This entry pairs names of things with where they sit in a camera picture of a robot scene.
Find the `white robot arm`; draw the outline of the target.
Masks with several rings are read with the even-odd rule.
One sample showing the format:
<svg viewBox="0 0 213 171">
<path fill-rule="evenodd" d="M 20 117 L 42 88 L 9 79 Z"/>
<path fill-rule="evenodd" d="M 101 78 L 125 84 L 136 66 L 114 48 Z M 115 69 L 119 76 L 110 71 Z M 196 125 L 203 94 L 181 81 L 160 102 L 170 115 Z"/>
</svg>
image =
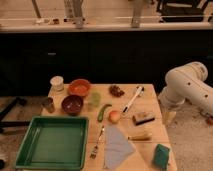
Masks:
<svg viewBox="0 0 213 171">
<path fill-rule="evenodd" d="M 158 95 L 164 125 L 172 122 L 186 99 L 213 116 L 213 87 L 205 83 L 207 77 L 208 70 L 201 62 L 190 62 L 166 73 L 166 86 Z"/>
</svg>

